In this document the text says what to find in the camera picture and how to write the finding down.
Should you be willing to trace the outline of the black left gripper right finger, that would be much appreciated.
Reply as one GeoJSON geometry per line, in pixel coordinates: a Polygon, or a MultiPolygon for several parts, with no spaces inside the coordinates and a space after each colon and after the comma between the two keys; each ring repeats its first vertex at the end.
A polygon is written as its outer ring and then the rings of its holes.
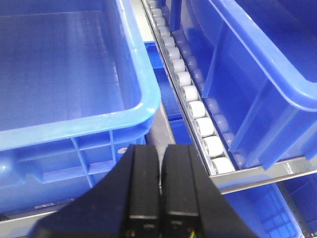
{"type": "Polygon", "coordinates": [[[168,145],[163,157],[162,237],[257,237],[211,181],[192,145],[168,145]]]}

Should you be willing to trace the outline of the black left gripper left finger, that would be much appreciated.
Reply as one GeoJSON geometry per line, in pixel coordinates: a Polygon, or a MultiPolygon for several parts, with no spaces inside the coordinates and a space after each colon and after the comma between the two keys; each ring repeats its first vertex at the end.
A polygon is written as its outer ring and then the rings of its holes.
{"type": "Polygon", "coordinates": [[[158,238],[159,159],[153,145],[129,145],[92,189],[36,222],[33,238],[158,238]]]}

